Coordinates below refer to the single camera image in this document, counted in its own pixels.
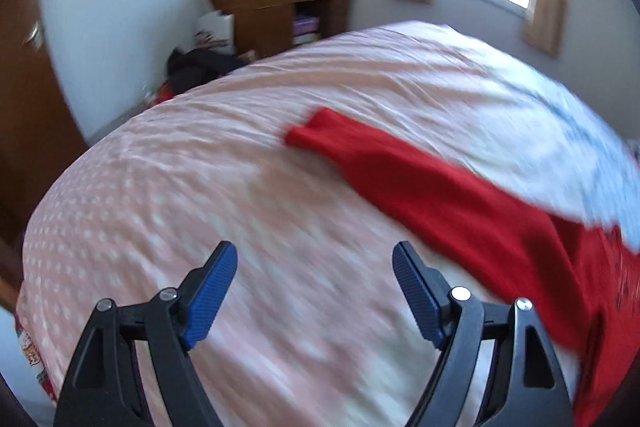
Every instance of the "wooden desk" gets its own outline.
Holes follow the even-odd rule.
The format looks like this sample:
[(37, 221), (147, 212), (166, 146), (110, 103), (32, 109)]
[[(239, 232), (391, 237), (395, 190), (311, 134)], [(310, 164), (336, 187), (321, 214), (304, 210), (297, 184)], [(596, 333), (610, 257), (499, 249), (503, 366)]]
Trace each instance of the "wooden desk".
[(255, 50), (271, 57), (293, 47), (296, 12), (318, 17), (321, 38), (348, 30), (351, 0), (211, 0), (234, 15), (234, 44), (239, 54)]

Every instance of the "red garment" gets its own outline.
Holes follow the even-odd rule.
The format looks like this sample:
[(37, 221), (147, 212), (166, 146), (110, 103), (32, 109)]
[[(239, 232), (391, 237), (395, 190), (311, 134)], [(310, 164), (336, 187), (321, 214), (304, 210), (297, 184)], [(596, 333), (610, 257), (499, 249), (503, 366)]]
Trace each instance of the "red garment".
[(587, 229), (549, 214), (327, 108), (285, 142), (334, 161), (362, 197), (500, 299), (530, 298), (550, 336), (583, 360), (576, 426), (600, 415), (640, 348), (640, 257), (619, 228)]

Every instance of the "bed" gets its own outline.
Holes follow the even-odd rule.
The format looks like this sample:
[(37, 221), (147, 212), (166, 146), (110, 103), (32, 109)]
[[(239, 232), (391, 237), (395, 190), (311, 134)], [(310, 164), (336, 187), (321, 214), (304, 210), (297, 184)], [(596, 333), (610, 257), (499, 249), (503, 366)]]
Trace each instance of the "bed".
[[(282, 136), (334, 108), (466, 166), (530, 203), (640, 247), (640, 172), (623, 141), (564, 87), (484, 42), (406, 22), (252, 64), (130, 120), (53, 185), (30, 220), (17, 315), (55, 393), (98, 299), (180, 283), (220, 240), (236, 279), (194, 365), (227, 426), (404, 425), (430, 376), (391, 268), (410, 240), (451, 285), (463, 269)], [(580, 360), (557, 346), (570, 394)], [(460, 426), (473, 425), (483, 346)], [(143, 380), (168, 425), (148, 356)]]

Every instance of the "door handle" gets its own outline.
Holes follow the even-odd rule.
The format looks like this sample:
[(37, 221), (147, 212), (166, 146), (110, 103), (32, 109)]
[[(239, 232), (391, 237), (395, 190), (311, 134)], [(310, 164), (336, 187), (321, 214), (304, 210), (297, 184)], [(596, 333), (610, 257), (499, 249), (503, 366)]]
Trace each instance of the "door handle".
[(42, 25), (40, 24), (40, 21), (33, 23), (31, 31), (29, 31), (29, 34), (22, 41), (23, 46), (27, 44), (31, 44), (31, 47), (35, 51), (39, 51), (44, 44), (44, 36), (42, 35)]

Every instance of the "floor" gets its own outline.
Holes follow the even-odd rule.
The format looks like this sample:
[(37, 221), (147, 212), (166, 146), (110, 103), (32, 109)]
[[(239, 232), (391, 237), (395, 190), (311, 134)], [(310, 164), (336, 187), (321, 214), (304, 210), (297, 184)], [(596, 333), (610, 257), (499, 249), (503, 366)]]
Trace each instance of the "floor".
[(53, 425), (55, 407), (40, 388), (15, 334), (14, 316), (0, 308), (0, 373), (15, 397), (40, 427)]

